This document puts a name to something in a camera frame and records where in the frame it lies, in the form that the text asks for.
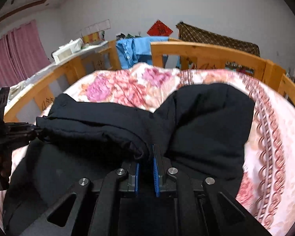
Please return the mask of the wooden side desk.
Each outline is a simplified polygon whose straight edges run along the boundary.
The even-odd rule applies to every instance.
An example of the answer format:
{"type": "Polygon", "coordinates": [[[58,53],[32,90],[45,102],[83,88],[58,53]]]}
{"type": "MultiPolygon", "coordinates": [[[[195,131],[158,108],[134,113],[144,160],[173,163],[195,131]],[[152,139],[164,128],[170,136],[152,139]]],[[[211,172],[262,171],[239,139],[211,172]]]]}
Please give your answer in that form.
{"type": "Polygon", "coordinates": [[[43,69],[35,73],[33,76],[10,87],[8,102],[11,102],[15,97],[17,97],[17,95],[21,91],[23,91],[23,89],[36,84],[44,76],[48,75],[49,73],[52,73],[54,70],[56,70],[62,65],[65,65],[69,62],[73,62],[73,59],[76,58],[81,59],[81,63],[84,69],[86,70],[88,70],[90,65],[93,66],[94,70],[100,70],[102,68],[104,70],[108,69],[108,66],[104,65],[104,62],[99,62],[99,59],[97,57],[99,56],[99,54],[103,54],[103,52],[107,50],[109,47],[114,47],[113,41],[102,41],[97,45],[87,45],[78,52],[71,54],[67,58],[61,60],[59,63],[54,62],[44,67],[43,69]]]}

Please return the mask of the pink curtain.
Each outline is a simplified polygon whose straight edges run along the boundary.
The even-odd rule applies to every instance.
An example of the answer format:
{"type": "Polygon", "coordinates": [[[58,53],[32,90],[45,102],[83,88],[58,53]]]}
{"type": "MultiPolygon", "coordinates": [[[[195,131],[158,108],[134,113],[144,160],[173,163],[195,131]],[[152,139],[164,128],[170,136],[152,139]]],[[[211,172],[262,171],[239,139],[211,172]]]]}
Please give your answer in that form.
{"type": "Polygon", "coordinates": [[[36,20],[8,31],[0,39],[0,87],[13,86],[48,66],[36,20]]]}

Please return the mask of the wooden bed frame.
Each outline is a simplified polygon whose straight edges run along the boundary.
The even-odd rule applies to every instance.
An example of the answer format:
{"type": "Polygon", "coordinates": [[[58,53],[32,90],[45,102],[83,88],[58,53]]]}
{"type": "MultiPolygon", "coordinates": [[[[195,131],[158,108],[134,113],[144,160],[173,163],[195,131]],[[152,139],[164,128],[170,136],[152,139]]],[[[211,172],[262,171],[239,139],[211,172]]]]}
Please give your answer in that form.
{"type": "MultiPolygon", "coordinates": [[[[97,57],[99,62],[104,62],[109,70],[119,70],[121,68],[117,50],[109,47],[97,57]]],[[[151,43],[152,64],[156,67],[163,68],[163,55],[177,55],[180,57],[181,69],[187,70],[189,62],[201,70],[222,69],[225,63],[236,62],[254,69],[254,77],[263,82],[268,87],[277,91],[280,95],[288,95],[295,105],[295,83],[286,76],[286,72],[279,65],[271,60],[265,60],[247,52],[230,49],[211,44],[191,43],[187,41],[164,41],[151,43]]],[[[17,97],[7,104],[4,112],[5,122],[17,122],[17,114],[31,100],[35,100],[40,111],[44,111],[54,99],[54,95],[49,85],[61,76],[66,76],[69,85],[74,84],[86,75],[81,59],[73,59],[60,66],[52,73],[41,78],[36,84],[23,89],[17,97]]]]}

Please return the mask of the red diamond wall decoration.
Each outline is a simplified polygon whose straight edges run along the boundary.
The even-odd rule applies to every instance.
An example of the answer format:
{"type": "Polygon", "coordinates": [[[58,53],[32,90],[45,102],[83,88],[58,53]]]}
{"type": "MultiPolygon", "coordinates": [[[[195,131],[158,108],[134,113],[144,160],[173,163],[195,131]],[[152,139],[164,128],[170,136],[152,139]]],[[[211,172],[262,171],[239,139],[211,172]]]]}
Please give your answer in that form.
{"type": "Polygon", "coordinates": [[[153,26],[147,31],[149,36],[165,36],[169,37],[173,31],[162,21],[157,20],[153,26]]]}

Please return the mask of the blue shirt on rail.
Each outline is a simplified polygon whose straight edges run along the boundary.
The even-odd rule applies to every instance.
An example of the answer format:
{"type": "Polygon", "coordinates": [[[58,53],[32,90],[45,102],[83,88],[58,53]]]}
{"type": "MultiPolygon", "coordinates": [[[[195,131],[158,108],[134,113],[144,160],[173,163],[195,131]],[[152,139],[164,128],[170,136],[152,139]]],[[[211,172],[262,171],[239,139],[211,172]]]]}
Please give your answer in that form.
{"type": "Polygon", "coordinates": [[[133,37],[115,43],[121,69],[129,69],[137,63],[152,65],[152,42],[176,41],[165,36],[133,37]]]}

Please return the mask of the pink floral bed quilt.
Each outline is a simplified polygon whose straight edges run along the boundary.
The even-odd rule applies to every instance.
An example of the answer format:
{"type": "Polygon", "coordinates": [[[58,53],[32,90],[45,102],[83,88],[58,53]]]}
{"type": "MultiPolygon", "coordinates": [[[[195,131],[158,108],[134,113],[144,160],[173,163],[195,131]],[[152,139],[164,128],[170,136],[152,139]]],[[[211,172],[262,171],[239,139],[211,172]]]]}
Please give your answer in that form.
{"type": "MultiPolygon", "coordinates": [[[[224,69],[181,71],[140,63],[127,70],[89,74],[62,94],[78,102],[116,103],[154,112],[181,87],[214,83],[233,86],[255,103],[244,146],[243,177],[237,195],[232,197],[269,235],[295,235],[295,106],[260,80],[224,69]]],[[[44,134],[42,131],[34,140],[44,134]]],[[[11,176],[30,143],[8,156],[11,176]]],[[[2,219],[6,192],[0,191],[0,235],[7,235],[2,219]]],[[[177,235],[174,199],[157,195],[156,198],[171,203],[175,222],[170,235],[177,235]]]]}

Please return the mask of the large black garment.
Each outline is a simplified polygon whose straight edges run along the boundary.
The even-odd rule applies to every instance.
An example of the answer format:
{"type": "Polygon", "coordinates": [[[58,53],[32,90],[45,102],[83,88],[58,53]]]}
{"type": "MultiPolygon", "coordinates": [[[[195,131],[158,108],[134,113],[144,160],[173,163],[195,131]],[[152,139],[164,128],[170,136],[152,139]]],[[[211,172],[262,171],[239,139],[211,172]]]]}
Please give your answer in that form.
{"type": "Polygon", "coordinates": [[[102,179],[135,161],[138,197],[122,201],[118,234],[170,235],[175,217],[171,203],[156,198],[153,148],[191,178],[212,177],[236,196],[254,108],[248,95],[221,83],[181,87],[154,112],[61,94],[37,119],[45,134],[30,143],[11,176],[4,231],[20,235],[78,180],[102,179]]]}

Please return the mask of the brown patterned cloth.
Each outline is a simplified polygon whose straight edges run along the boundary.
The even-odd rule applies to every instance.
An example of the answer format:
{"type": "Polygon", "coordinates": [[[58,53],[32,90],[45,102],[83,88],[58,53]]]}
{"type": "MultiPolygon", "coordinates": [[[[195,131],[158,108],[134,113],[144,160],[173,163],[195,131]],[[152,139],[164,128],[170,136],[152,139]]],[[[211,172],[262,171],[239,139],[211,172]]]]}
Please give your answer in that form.
{"type": "Polygon", "coordinates": [[[178,29],[178,38],[182,41],[228,47],[260,57],[260,49],[256,44],[215,34],[182,21],[176,25],[176,28],[178,29]]]}

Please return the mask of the white box on desk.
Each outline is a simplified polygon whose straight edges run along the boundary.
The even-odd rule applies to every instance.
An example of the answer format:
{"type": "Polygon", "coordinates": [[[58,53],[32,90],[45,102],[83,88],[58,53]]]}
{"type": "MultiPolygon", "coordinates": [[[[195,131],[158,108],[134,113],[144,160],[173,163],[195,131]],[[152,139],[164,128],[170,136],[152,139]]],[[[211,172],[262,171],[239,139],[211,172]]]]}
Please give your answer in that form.
{"type": "Polygon", "coordinates": [[[56,64],[60,63],[61,61],[65,60],[69,56],[73,55],[74,53],[77,53],[81,50],[82,46],[84,44],[84,41],[81,38],[78,38],[76,40],[70,40],[69,43],[59,47],[58,50],[52,53],[52,57],[54,59],[54,62],[56,64]]]}

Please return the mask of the striped monkey cartoon pillow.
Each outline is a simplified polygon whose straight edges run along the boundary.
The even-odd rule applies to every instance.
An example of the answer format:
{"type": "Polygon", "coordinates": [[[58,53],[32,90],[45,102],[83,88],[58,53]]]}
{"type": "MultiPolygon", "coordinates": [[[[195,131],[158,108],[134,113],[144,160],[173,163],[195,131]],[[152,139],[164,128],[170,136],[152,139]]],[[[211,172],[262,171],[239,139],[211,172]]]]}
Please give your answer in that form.
{"type": "Polygon", "coordinates": [[[238,73],[242,73],[249,76],[254,76],[254,69],[249,67],[245,67],[244,65],[239,65],[236,62],[229,62],[225,63],[225,69],[235,71],[238,73]]]}

